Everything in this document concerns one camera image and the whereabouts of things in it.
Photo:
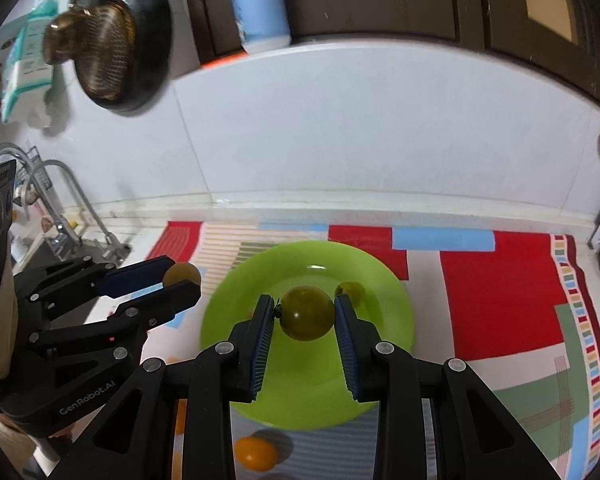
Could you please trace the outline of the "green round plate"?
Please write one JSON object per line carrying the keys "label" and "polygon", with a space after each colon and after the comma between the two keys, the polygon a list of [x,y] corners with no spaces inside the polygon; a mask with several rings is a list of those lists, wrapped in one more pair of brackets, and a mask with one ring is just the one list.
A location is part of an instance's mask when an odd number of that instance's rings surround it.
{"label": "green round plate", "polygon": [[[275,300],[296,286],[310,285],[332,295],[344,282],[358,282],[365,295],[356,314],[372,322],[385,340],[408,350],[415,333],[405,282],[406,253],[400,249],[363,250],[326,240],[272,244],[243,242],[225,276],[207,272],[215,289],[204,312],[200,345],[225,340],[235,324],[251,318],[263,295]],[[273,332],[257,399],[235,403],[242,417],[285,430],[314,430],[360,416],[368,407],[352,399],[343,377],[336,335],[314,341]]]}

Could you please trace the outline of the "tan round fruit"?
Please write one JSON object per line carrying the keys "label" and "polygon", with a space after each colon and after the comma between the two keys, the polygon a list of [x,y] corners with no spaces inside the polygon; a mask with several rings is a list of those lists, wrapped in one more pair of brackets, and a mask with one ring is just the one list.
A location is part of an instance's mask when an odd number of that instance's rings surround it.
{"label": "tan round fruit", "polygon": [[162,284],[164,287],[169,287],[179,282],[189,281],[196,285],[201,284],[200,271],[189,262],[177,262],[170,266],[163,275]]}

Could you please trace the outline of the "medium orange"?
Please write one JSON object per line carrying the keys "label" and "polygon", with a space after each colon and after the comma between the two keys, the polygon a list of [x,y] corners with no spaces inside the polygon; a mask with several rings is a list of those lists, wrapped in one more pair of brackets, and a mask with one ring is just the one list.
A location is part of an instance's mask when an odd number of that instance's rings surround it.
{"label": "medium orange", "polygon": [[176,411],[176,421],[174,434],[181,436],[185,432],[186,424],[186,413],[187,413],[187,401],[181,399],[178,401],[178,410]]}

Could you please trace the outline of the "blue white soap bottle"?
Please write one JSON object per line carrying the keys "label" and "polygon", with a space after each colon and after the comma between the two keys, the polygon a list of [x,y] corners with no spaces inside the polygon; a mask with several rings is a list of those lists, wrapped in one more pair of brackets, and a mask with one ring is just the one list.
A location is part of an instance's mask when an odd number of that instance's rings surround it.
{"label": "blue white soap bottle", "polygon": [[248,54],[291,44],[285,0],[230,0],[242,48]]}

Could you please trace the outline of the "colourful patchwork table mat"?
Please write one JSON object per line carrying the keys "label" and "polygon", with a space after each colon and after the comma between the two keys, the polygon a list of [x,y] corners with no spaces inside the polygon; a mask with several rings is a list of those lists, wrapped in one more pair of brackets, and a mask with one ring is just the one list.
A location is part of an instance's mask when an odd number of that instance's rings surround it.
{"label": "colourful patchwork table mat", "polygon": [[327,223],[169,222],[151,248],[200,267],[213,292],[266,248],[331,240],[368,252],[406,288],[414,353],[467,361],[565,479],[600,459],[600,267],[565,234]]}

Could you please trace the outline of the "chrome kitchen faucet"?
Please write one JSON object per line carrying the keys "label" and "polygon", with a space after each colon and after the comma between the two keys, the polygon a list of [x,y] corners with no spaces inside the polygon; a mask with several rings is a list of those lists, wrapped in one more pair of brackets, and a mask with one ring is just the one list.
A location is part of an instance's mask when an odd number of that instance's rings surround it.
{"label": "chrome kitchen faucet", "polygon": [[31,166],[26,186],[29,186],[30,181],[35,179],[39,172],[45,172],[47,167],[57,168],[64,174],[66,188],[68,188],[71,196],[76,201],[76,204],[68,209],[73,218],[80,218],[84,223],[84,226],[98,226],[100,232],[102,232],[106,243],[103,245],[95,243],[95,246],[102,253],[102,258],[115,266],[120,266],[131,252],[131,247],[128,244],[120,242],[114,233],[105,226],[105,223],[102,222],[102,218],[99,217],[99,214],[96,212],[84,192],[84,189],[79,184],[78,179],[68,165],[58,159],[41,159]]}

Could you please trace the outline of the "small orange tangerine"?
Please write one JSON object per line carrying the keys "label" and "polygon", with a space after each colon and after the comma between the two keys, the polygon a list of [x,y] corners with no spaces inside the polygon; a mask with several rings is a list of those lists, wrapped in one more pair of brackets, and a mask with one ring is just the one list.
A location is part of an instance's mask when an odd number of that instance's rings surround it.
{"label": "small orange tangerine", "polygon": [[265,472],[278,464],[276,446],[265,438],[250,436],[235,442],[234,455],[238,464],[245,469]]}

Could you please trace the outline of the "green plum fruit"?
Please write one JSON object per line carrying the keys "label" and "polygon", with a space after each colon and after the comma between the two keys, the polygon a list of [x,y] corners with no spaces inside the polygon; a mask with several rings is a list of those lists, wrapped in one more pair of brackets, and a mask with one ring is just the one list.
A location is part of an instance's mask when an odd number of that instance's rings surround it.
{"label": "green plum fruit", "polygon": [[342,295],[346,295],[349,298],[352,307],[356,309],[363,303],[366,290],[365,287],[359,282],[341,282],[336,286],[335,296]]}
{"label": "green plum fruit", "polygon": [[311,341],[327,334],[335,323],[335,306],[315,286],[287,290],[277,306],[283,332],[298,341]]}

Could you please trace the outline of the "black frying pan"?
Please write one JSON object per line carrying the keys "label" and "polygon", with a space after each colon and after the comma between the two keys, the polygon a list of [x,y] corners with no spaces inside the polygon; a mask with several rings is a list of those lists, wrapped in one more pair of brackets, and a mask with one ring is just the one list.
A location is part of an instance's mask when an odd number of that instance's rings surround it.
{"label": "black frying pan", "polygon": [[120,4],[131,17],[132,64],[117,101],[88,97],[106,110],[131,113],[148,103],[166,80],[173,41],[171,7],[169,0],[95,0],[94,6],[106,2]]}

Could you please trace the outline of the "teal white packet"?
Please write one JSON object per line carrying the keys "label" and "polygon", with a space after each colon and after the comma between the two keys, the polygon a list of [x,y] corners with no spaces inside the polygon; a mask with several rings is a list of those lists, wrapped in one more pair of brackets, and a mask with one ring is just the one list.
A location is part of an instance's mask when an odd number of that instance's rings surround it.
{"label": "teal white packet", "polygon": [[2,71],[3,124],[25,122],[31,128],[50,125],[46,94],[53,87],[54,68],[43,47],[47,26],[58,15],[57,0],[44,0],[26,17]]}

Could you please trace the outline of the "brass strainer ladle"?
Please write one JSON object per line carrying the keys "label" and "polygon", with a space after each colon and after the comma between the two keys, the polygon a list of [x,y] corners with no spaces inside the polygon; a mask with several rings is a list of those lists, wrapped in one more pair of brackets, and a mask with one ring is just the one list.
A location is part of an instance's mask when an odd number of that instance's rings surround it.
{"label": "brass strainer ladle", "polygon": [[72,8],[46,26],[43,58],[48,65],[72,61],[90,98],[114,102],[131,69],[134,39],[133,22],[120,4]]}

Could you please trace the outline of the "dark wooden window frame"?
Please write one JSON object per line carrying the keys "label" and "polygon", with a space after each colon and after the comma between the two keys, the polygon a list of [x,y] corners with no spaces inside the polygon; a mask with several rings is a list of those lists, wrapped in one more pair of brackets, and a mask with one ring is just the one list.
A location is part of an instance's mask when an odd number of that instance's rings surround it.
{"label": "dark wooden window frame", "polygon": [[600,0],[285,0],[292,42],[431,40],[524,64],[600,106]]}

